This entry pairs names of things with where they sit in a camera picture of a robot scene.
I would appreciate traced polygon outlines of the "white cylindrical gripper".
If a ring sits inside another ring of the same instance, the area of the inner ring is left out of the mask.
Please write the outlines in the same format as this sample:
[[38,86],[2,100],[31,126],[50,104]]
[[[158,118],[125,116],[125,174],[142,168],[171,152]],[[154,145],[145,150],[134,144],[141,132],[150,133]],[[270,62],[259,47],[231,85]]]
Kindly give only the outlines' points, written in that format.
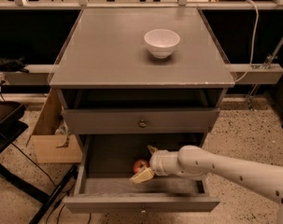
[[184,175],[184,168],[178,162],[178,152],[168,150],[158,150],[158,148],[148,145],[149,153],[152,155],[148,167],[143,168],[130,178],[134,184],[140,184],[152,179],[155,175]]

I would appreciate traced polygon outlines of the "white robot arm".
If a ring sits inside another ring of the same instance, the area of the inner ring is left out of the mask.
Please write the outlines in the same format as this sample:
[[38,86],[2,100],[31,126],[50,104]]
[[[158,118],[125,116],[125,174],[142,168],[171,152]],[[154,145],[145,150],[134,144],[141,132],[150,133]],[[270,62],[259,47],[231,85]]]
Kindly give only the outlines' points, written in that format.
[[148,149],[149,167],[143,166],[134,174],[133,183],[149,181],[155,175],[196,180],[211,173],[277,203],[276,224],[283,224],[283,167],[221,156],[196,146],[184,146],[179,151]]

